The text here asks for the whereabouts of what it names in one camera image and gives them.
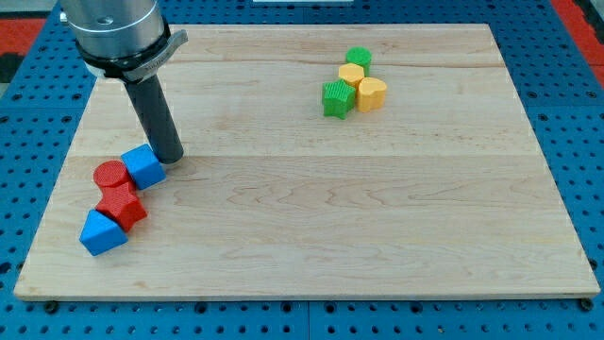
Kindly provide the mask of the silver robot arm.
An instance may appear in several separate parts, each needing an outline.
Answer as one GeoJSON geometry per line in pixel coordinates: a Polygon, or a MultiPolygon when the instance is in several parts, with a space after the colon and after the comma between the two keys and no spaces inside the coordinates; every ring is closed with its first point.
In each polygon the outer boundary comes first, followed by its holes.
{"type": "Polygon", "coordinates": [[[60,20],[72,29],[76,48],[98,77],[140,83],[188,41],[173,32],[158,0],[60,0],[60,20]]]}

